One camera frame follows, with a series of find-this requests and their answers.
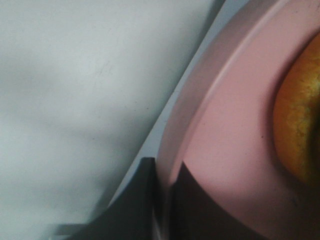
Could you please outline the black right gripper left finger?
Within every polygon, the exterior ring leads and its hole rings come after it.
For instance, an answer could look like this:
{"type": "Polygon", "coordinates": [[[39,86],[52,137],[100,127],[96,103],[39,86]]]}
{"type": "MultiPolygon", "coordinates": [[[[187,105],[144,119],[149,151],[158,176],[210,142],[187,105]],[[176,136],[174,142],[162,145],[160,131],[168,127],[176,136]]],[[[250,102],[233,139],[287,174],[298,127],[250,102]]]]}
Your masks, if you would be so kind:
{"type": "Polygon", "coordinates": [[[122,193],[88,224],[64,224],[53,240],[155,240],[153,203],[156,163],[143,157],[122,193]]]}

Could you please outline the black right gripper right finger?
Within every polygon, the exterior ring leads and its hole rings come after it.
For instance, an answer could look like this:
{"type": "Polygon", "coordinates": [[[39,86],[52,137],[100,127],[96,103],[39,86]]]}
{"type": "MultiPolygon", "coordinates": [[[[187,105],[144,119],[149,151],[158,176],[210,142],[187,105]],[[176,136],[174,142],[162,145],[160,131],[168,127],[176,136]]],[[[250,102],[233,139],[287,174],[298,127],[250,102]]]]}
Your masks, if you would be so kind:
{"type": "Polygon", "coordinates": [[[221,208],[183,164],[174,184],[169,219],[171,240],[259,240],[260,234],[221,208]]]}

